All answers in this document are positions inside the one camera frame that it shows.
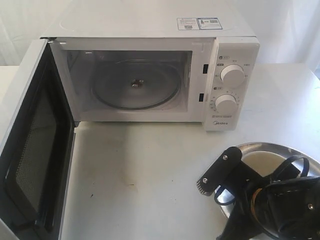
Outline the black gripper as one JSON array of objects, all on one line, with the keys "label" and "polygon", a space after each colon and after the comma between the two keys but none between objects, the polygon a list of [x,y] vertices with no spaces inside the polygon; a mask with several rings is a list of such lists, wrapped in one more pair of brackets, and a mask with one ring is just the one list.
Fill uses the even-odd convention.
[{"label": "black gripper", "polygon": [[233,205],[221,240],[249,240],[265,234],[274,240],[320,237],[320,178],[308,176],[306,157],[293,155],[271,174],[261,176],[242,161],[237,146],[227,148],[199,178],[205,196],[228,191]]}]

